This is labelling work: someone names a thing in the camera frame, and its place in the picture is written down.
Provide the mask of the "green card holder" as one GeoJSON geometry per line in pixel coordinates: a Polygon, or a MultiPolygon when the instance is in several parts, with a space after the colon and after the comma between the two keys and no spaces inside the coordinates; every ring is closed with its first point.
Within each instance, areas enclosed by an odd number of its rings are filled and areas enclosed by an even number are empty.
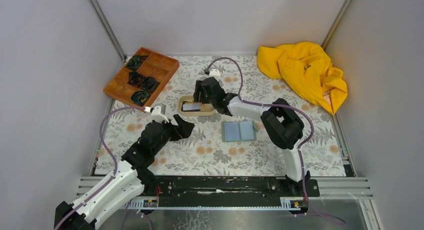
{"type": "Polygon", "coordinates": [[[257,140],[257,129],[253,121],[222,122],[223,142],[249,142],[257,140]]]}

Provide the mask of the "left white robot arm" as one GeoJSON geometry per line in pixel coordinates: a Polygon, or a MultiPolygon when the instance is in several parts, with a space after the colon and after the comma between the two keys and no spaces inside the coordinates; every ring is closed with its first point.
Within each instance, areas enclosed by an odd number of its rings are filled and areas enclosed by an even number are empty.
{"type": "Polygon", "coordinates": [[[104,139],[101,143],[113,160],[114,168],[87,193],[71,203],[61,202],[55,210],[55,229],[99,229],[125,203],[139,195],[150,195],[156,177],[148,169],[155,155],[168,143],[189,138],[195,124],[173,116],[176,124],[165,116],[165,105],[137,106],[149,113],[152,121],[140,137],[117,160],[104,139]]]}

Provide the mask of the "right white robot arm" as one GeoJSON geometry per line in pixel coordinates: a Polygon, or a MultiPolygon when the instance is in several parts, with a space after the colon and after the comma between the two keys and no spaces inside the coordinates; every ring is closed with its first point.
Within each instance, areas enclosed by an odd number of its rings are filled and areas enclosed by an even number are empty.
{"type": "Polygon", "coordinates": [[[243,100],[236,93],[225,92],[215,77],[197,80],[193,97],[196,102],[211,104],[220,114],[261,122],[271,142],[282,150],[288,192],[299,196],[306,190],[307,171],[299,155],[305,125],[286,100],[278,98],[271,104],[243,100]]]}

